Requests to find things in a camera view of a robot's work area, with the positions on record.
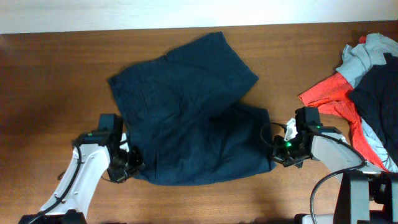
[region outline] orange red fabric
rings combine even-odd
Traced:
[[[305,106],[317,107],[320,113],[347,119],[353,147],[369,162],[387,171],[379,156],[368,144],[362,130],[361,117],[356,112],[354,103],[348,98],[348,94],[353,90],[342,74],[336,73],[298,97]]]

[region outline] folded fabric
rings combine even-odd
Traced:
[[[349,94],[358,113],[373,128],[394,162],[398,162],[398,57],[384,54]]]
[[[221,32],[133,65],[109,79],[129,144],[159,185],[212,184],[269,172],[259,133],[267,110],[236,103],[257,82]],[[264,132],[271,141],[271,130]]]
[[[299,98],[305,106],[314,106],[321,113],[333,114],[347,119],[353,147],[374,165],[392,172],[398,171],[398,167],[386,156],[387,153],[383,152],[383,148],[371,147],[368,144],[365,137],[365,134],[368,133],[363,131],[363,126],[367,124],[362,122],[363,120],[357,114],[354,103],[348,98],[351,91],[353,91],[353,87],[340,73],[336,73],[302,93]]]
[[[351,84],[356,87],[373,65],[385,65],[383,53],[398,56],[398,43],[381,34],[369,34],[366,42],[352,48],[346,45],[343,51],[343,64],[336,68]]]

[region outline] white wall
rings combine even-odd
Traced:
[[[0,33],[398,19],[398,0],[0,0]]]

